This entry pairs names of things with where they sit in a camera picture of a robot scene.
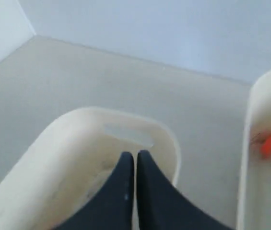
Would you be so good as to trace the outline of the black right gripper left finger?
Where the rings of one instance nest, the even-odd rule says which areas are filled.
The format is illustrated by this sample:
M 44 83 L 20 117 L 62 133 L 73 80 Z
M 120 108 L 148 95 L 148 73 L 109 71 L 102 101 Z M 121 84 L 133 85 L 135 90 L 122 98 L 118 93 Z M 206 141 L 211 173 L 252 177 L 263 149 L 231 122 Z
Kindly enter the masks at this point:
M 130 230 L 134 200 L 134 159 L 123 152 L 100 190 L 57 230 Z

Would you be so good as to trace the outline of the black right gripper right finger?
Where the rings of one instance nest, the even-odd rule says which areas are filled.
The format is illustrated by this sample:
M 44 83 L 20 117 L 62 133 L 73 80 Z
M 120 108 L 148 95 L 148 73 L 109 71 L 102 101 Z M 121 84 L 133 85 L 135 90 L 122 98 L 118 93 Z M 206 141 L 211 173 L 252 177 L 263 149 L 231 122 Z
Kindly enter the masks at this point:
M 147 150 L 137 156 L 136 196 L 141 230 L 228 230 L 186 199 Z

